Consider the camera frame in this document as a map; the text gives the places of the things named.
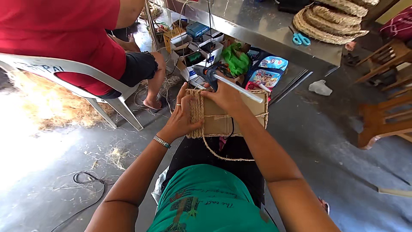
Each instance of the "wristwatch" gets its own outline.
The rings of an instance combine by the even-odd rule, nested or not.
[[[171,146],[167,142],[165,142],[163,139],[159,138],[157,135],[153,137],[154,140],[158,141],[160,144],[165,146],[167,149],[169,149]]]

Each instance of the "blue box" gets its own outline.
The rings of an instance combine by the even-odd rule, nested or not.
[[[207,32],[209,27],[203,25],[199,22],[192,23],[186,27],[186,32],[192,37],[196,38],[198,36],[203,35],[203,33]]]

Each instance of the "knee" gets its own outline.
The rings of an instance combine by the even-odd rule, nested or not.
[[[165,69],[166,68],[166,62],[164,61],[163,55],[160,54],[159,52],[152,52],[151,54],[154,56],[154,59],[157,62],[157,68],[158,69]]]

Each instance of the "stainless steel table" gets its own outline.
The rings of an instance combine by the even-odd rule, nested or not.
[[[180,13],[183,6],[181,2],[167,0],[167,3],[169,9]],[[308,47],[293,44],[293,34],[288,26],[292,25],[294,15],[278,11],[273,0],[199,0],[189,2],[184,7],[182,15],[189,19],[211,25],[217,31],[304,68],[280,93],[272,97],[270,104],[282,99],[313,72],[326,76],[340,66],[342,46],[314,39],[311,39]]]

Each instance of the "blue scissors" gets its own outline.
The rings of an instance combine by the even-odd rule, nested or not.
[[[301,33],[297,33],[294,32],[293,29],[291,27],[289,27],[289,29],[292,31],[293,33],[293,43],[296,45],[305,45],[305,46],[309,46],[310,45],[310,39],[304,37]]]

